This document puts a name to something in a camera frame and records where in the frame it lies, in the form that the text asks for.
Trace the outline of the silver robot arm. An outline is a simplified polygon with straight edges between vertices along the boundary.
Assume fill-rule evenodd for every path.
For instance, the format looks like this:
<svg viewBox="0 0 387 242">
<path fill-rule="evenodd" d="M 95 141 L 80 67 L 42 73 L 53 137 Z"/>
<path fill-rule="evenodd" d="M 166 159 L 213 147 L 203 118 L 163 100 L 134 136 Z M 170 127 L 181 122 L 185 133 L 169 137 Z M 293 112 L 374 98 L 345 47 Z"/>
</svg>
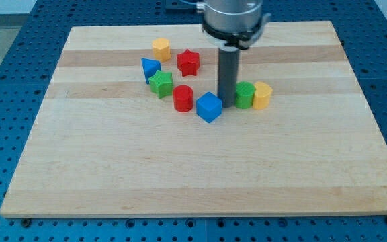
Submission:
<svg viewBox="0 0 387 242">
<path fill-rule="evenodd" d="M 271 18 L 263 13 L 262 0 L 203 0 L 196 9 L 202 14 L 206 39 L 227 52 L 248 50 Z"/>
</svg>

